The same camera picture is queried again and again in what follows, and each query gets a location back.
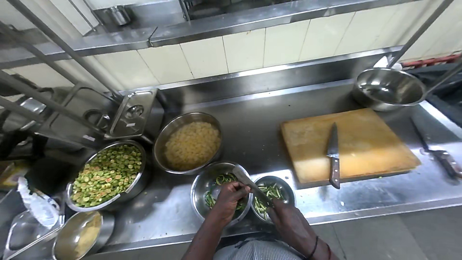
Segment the person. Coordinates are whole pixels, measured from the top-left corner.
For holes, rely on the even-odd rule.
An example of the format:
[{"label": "person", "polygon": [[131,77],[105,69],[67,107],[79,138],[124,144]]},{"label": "person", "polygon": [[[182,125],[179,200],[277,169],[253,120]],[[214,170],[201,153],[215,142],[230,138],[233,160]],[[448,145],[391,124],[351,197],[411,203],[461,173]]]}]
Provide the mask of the person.
[{"label": "person", "polygon": [[273,199],[268,215],[282,239],[248,238],[215,252],[223,228],[232,220],[237,201],[250,188],[234,181],[222,185],[215,206],[197,231],[182,260],[339,260],[294,206]]}]

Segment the steel bowl of sliced green vegetables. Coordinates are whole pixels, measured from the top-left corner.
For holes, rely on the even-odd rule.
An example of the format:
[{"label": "steel bowl of sliced green vegetables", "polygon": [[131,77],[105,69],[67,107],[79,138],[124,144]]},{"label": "steel bowl of sliced green vegetables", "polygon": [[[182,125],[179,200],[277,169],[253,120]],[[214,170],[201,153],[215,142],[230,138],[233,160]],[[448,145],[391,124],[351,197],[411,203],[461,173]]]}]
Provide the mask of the steel bowl of sliced green vegetables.
[{"label": "steel bowl of sliced green vegetables", "polygon": [[[237,178],[232,174],[234,167],[240,167],[246,175],[249,175],[242,166],[234,162],[219,161],[205,167],[194,180],[191,187],[191,204],[201,220],[205,219],[215,205],[221,186],[227,182],[237,181]],[[252,198],[253,194],[250,193],[237,202],[236,211],[228,226],[232,226],[244,218],[250,210]]]},{"label": "steel bowl of sliced green vegetables", "polygon": [[[270,199],[277,198],[282,200],[286,204],[295,206],[295,193],[293,192],[293,189],[290,187],[290,185],[283,179],[276,176],[268,175],[258,178],[255,181],[255,184]],[[271,224],[273,223],[271,221],[271,218],[269,218],[268,216],[265,205],[256,196],[254,196],[254,199],[252,201],[252,211],[262,221]]]},{"label": "steel bowl of sliced green vegetables", "polygon": [[146,152],[135,141],[111,143],[90,157],[66,187],[66,203],[74,211],[114,209],[138,195],[149,175]]}]

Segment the stainless steel bowl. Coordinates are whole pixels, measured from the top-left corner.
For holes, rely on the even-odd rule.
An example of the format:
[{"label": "stainless steel bowl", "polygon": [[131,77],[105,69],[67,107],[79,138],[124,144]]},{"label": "stainless steel bowl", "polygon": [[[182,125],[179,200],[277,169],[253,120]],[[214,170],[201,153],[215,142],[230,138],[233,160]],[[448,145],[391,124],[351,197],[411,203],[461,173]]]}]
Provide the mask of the stainless steel bowl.
[{"label": "stainless steel bowl", "polygon": [[[212,191],[217,186],[217,184],[215,183],[215,179],[219,175],[224,173],[232,173],[234,167],[241,168],[241,170],[247,176],[249,175],[247,171],[237,163],[230,161],[219,161],[207,166],[194,180],[193,186],[191,187],[191,204],[193,205],[194,211],[196,212],[197,216],[202,221],[204,221],[205,217],[210,211],[210,208],[205,203],[205,193]],[[250,193],[245,201],[244,209],[236,211],[233,219],[228,224],[228,226],[232,226],[244,218],[244,216],[250,209],[250,202],[252,201],[252,198],[253,194]]]},{"label": "stainless steel bowl", "polygon": [[363,106],[391,111],[417,105],[424,100],[425,92],[425,84],[404,71],[371,68],[356,78],[352,94]]},{"label": "stainless steel bowl", "polygon": [[[139,144],[138,142],[132,141],[132,140],[125,140],[125,141],[118,141],[118,142],[113,142],[103,149],[101,149],[99,152],[113,146],[120,146],[120,145],[134,145],[136,146],[140,152],[141,152],[141,168],[138,170],[138,173],[136,175],[135,180],[132,182],[132,184],[122,193],[115,195],[112,199],[101,203],[100,205],[96,205],[94,207],[88,207],[88,208],[83,208],[83,207],[77,207],[75,203],[72,201],[71,196],[72,196],[72,186],[73,186],[73,181],[69,182],[66,187],[66,204],[71,208],[73,211],[76,212],[88,212],[88,211],[94,211],[94,210],[113,210],[116,209],[120,203],[126,202],[128,200],[133,199],[136,195],[138,195],[148,184],[150,175],[149,173],[145,172],[146,168],[146,151],[144,150],[143,146]],[[85,164],[89,163],[98,153],[95,153],[92,157],[90,157]]]},{"label": "stainless steel bowl", "polygon": [[[199,167],[196,167],[188,171],[176,171],[174,169],[171,169],[165,157],[165,144],[167,143],[168,139],[175,131],[177,131],[182,126],[193,123],[193,122],[210,123],[213,127],[218,129],[220,138],[221,138],[220,147],[215,152],[215,155],[212,158],[210,158],[206,163],[202,164]],[[159,167],[162,168],[164,171],[169,172],[169,173],[175,173],[175,174],[193,175],[193,174],[197,174],[207,164],[218,160],[222,149],[223,149],[223,137],[221,135],[221,128],[220,128],[220,123],[218,122],[218,120],[209,114],[194,112],[194,113],[180,115],[174,118],[172,121],[170,121],[162,129],[159,136],[157,137],[156,143],[154,144],[154,147],[152,148],[152,154],[154,156],[154,160],[156,161],[157,165],[159,165]]]},{"label": "stainless steel bowl", "polygon": [[[85,235],[85,232],[89,233],[86,225],[90,221],[97,222],[98,234],[94,240],[92,235]],[[113,230],[114,216],[108,212],[75,213],[59,231],[52,249],[53,256],[56,260],[78,260],[94,254],[106,244]]]},{"label": "stainless steel bowl", "polygon": [[[296,206],[297,203],[295,201],[295,193],[293,192],[293,189],[290,187],[290,185],[287,182],[285,182],[283,179],[276,177],[276,176],[263,176],[263,177],[258,178],[255,181],[255,184],[257,184],[257,186],[276,184],[276,186],[279,187],[279,189],[281,190],[282,197],[284,197],[284,203],[290,204],[294,207]],[[262,221],[269,223],[269,224],[273,224],[273,222],[271,221],[269,217],[265,219],[263,214],[260,214],[255,210],[253,200],[252,200],[252,211]]]}]

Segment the metal pole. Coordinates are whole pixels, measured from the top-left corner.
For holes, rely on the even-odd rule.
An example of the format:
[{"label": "metal pole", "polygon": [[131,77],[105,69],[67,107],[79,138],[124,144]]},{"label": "metal pole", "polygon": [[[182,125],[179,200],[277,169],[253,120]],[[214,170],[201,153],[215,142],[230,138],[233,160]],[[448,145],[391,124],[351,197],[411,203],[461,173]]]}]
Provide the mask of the metal pole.
[{"label": "metal pole", "polygon": [[93,14],[93,16],[96,18],[96,20],[98,20],[98,22],[101,24],[101,25],[104,25],[103,21],[99,18],[99,16],[96,15],[96,12],[95,10],[93,10],[93,8],[88,4],[87,0],[82,0],[85,5],[88,7],[88,9],[90,9],[90,12]]},{"label": "metal pole", "polygon": [[6,100],[4,99],[3,97],[0,97],[0,106],[12,111],[12,112],[15,112],[27,119],[30,119],[30,120],[33,120],[33,121],[36,121],[36,122],[43,122],[43,118],[41,116],[39,116],[37,113],[34,113],[32,111],[30,111],[29,109],[26,109],[26,108],[23,108],[22,106],[14,103],[14,102],[11,102],[9,100]]},{"label": "metal pole", "polygon": [[50,37],[63,51],[69,54],[78,64],[80,64],[86,71],[93,77],[101,82],[109,91],[111,91],[114,98],[118,101],[123,100],[123,96],[110,87],[110,83],[102,77],[86,60],[80,57],[65,41],[63,41],[53,30],[51,30],[44,22],[42,22],[33,12],[31,12],[20,0],[7,0],[14,8],[23,14],[29,21],[31,21],[37,28]]},{"label": "metal pole", "polygon": [[189,17],[188,8],[184,4],[184,0],[178,0],[178,1],[180,1],[180,7],[181,7],[181,10],[183,11],[184,18],[186,19],[186,21],[190,21],[191,18]]},{"label": "metal pole", "polygon": [[387,68],[391,68],[398,60],[406,53],[406,51],[417,41],[417,39],[430,27],[433,22],[448,8],[454,0],[444,0],[441,5],[433,12],[433,14],[422,24],[422,26],[415,32],[403,48],[396,54],[393,60],[388,64]]},{"label": "metal pole", "polygon": [[77,6],[72,2],[72,0],[68,0],[69,3],[74,7],[74,9],[80,14],[80,16],[85,20],[85,22],[91,27],[92,31],[96,31],[96,28],[91,24],[91,22],[85,17],[85,15],[77,8]]},{"label": "metal pole", "polygon": [[29,87],[27,84],[25,83],[22,83],[21,81],[15,79],[14,77],[12,77],[11,75],[9,75],[8,73],[0,70],[0,80],[3,80],[5,81],[6,83],[8,83],[12,88],[16,89],[17,91],[23,93],[24,95],[28,96],[28,97],[31,97],[35,100],[37,100],[38,102],[41,102],[43,104],[45,104],[47,107],[55,110],[56,112],[66,116],[66,117],[69,117],[70,119],[98,132],[99,134],[104,134],[103,131],[101,131],[101,129],[99,129],[98,127],[94,126],[93,124],[91,124],[90,122],[86,121],[85,119],[83,119],[82,117],[74,114],[73,112],[69,111],[68,109],[66,109],[65,107],[61,106],[60,104],[54,102],[53,100],[50,100],[44,96],[42,96],[39,92],[35,91],[34,89],[32,89],[31,87]]},{"label": "metal pole", "polygon": [[6,35],[8,35],[11,39],[16,41],[20,44],[24,49],[28,50],[30,53],[35,55],[37,58],[41,59],[45,62],[48,66],[54,69],[57,73],[61,74],[61,76],[65,77],[68,81],[72,82],[76,85],[79,80],[77,80],[74,76],[72,76],[69,72],[58,66],[54,63],[51,59],[46,57],[41,51],[35,48],[32,44],[23,41],[15,31],[11,30],[6,24],[0,21],[0,31]]},{"label": "metal pole", "polygon": [[443,76],[436,79],[435,82],[433,82],[429,86],[429,90],[427,91],[427,94],[435,90],[435,88],[437,88],[439,85],[444,83],[446,80],[448,80],[452,76],[456,75],[461,70],[462,70],[462,58],[459,59],[458,64],[452,70],[446,72]]}]

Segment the wooden cutting board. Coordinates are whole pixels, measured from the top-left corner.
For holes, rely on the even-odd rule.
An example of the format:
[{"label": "wooden cutting board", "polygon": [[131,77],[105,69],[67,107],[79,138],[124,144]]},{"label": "wooden cutting board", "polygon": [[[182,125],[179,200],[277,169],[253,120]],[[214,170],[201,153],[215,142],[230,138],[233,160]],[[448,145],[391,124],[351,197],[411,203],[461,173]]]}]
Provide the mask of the wooden cutting board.
[{"label": "wooden cutting board", "polygon": [[326,156],[338,127],[340,178],[407,171],[419,159],[370,108],[283,122],[282,135],[301,183],[329,180]]}]

